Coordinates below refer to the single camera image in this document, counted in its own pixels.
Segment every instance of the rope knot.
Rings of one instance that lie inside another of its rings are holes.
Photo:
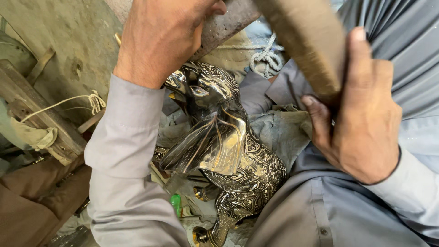
[[[96,90],[92,90],[93,94],[90,94],[88,96],[88,99],[90,100],[90,106],[92,108],[91,114],[95,115],[96,113],[101,111],[101,107],[105,108],[107,107],[107,104],[103,99],[99,97],[99,94]]]

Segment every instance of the brass camel figurine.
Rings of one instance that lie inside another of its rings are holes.
[[[231,227],[259,214],[286,182],[283,162],[260,142],[250,127],[235,79],[221,68],[188,62],[165,82],[170,97],[189,116],[191,130],[171,149],[156,148],[159,169],[189,173],[200,170],[212,183],[195,187],[204,201],[219,191],[217,219],[206,230],[195,227],[199,246],[221,247]]]

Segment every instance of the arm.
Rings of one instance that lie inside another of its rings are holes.
[[[88,213],[101,246],[189,246],[168,195],[145,179],[163,96],[164,89],[111,78],[107,111],[84,155],[93,168]]]
[[[365,186],[382,198],[429,244],[439,246],[439,174],[401,149],[395,171],[384,181]]]
[[[93,168],[89,215],[102,247],[189,246],[168,195],[149,182],[165,79],[201,43],[218,0],[134,0],[110,82],[107,110],[84,156]]]
[[[381,197],[428,243],[439,246],[439,175],[399,149],[402,109],[391,94],[393,66],[372,59],[362,28],[349,36],[349,68],[331,130],[329,109],[302,97],[313,122],[313,143],[335,167]]]

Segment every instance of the wrist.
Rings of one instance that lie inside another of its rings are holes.
[[[385,169],[383,169],[381,172],[372,174],[371,176],[368,176],[366,179],[363,179],[360,182],[363,185],[377,185],[379,183],[384,182],[395,172],[400,161],[401,161],[401,147],[398,145],[398,155],[396,162],[391,162],[390,166],[385,165],[384,166]]]
[[[151,89],[160,89],[165,82],[157,77],[157,71],[151,66],[119,56],[113,74],[130,83]]]

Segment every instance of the shirt cuff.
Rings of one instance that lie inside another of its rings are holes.
[[[383,182],[365,185],[396,211],[421,213],[437,195],[439,176],[401,148],[398,167]]]

